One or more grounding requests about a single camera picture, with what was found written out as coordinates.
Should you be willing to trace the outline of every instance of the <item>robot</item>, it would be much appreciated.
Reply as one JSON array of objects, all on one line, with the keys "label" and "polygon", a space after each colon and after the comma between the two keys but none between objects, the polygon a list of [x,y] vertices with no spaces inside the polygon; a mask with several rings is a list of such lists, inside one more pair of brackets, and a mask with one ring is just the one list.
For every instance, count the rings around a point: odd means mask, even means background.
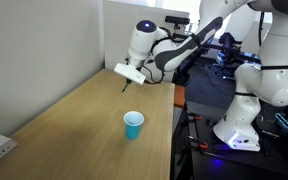
[{"label": "robot", "polygon": [[276,107],[288,105],[288,0],[202,0],[197,31],[179,45],[153,22],[141,21],[131,37],[128,63],[118,63],[114,71],[143,84],[146,77],[139,70],[148,59],[153,58],[162,73],[175,70],[215,34],[226,16],[244,4],[272,12],[273,23],[259,51],[261,65],[238,67],[234,99],[213,131],[232,149],[259,151],[259,136],[251,125],[261,109],[259,99]]}]

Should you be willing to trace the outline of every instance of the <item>blue cup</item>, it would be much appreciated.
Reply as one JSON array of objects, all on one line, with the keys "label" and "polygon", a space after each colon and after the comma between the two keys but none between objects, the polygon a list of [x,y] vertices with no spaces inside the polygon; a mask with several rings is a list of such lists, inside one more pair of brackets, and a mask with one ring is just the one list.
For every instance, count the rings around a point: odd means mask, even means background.
[{"label": "blue cup", "polygon": [[137,111],[130,111],[124,115],[126,136],[128,139],[136,139],[144,122],[144,116]]}]

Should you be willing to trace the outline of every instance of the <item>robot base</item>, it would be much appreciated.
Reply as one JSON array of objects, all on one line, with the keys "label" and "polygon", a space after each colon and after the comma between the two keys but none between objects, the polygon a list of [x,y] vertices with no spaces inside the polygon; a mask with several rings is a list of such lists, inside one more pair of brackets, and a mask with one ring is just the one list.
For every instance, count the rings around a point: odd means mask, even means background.
[{"label": "robot base", "polygon": [[254,128],[246,123],[232,123],[226,115],[214,126],[215,135],[231,149],[260,151],[259,137]]}]

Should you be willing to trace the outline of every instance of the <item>wooden table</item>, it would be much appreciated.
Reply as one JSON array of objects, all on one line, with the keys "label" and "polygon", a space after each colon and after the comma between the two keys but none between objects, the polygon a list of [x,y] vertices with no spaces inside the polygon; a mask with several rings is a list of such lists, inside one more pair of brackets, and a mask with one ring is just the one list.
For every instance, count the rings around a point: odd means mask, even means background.
[{"label": "wooden table", "polygon": [[[169,179],[174,84],[137,85],[102,70],[11,138],[3,179]],[[140,135],[125,136],[123,115],[141,112]]]}]

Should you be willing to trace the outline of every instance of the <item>white cup rim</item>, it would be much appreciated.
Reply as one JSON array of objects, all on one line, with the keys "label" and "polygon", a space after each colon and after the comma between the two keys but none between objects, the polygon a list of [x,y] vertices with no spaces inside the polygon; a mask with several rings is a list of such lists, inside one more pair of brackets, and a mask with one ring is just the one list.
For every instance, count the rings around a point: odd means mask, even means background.
[{"label": "white cup rim", "polygon": [[[130,124],[130,123],[128,123],[128,122],[126,121],[125,117],[126,117],[127,115],[131,114],[131,113],[132,113],[132,114],[135,113],[135,114],[137,114],[137,115],[140,116],[141,121],[140,121],[138,124]],[[129,112],[125,113],[123,119],[124,119],[124,122],[125,122],[127,125],[129,125],[129,126],[139,126],[139,125],[143,124],[143,122],[144,122],[144,116],[143,116],[143,114],[140,113],[140,112],[138,112],[138,111],[129,111]]]}]

